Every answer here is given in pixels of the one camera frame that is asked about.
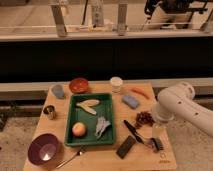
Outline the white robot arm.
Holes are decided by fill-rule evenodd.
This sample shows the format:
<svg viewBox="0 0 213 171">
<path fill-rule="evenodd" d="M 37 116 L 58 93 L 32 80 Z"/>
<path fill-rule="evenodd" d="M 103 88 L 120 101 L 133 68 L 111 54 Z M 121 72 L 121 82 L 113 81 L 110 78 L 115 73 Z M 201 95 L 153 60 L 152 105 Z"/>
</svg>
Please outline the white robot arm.
<svg viewBox="0 0 213 171">
<path fill-rule="evenodd" d="M 194 97 L 195 89 L 187 82 L 161 90 L 150 110 L 153 120 L 166 124 L 179 116 L 213 137 L 213 111 L 195 103 Z"/>
</svg>

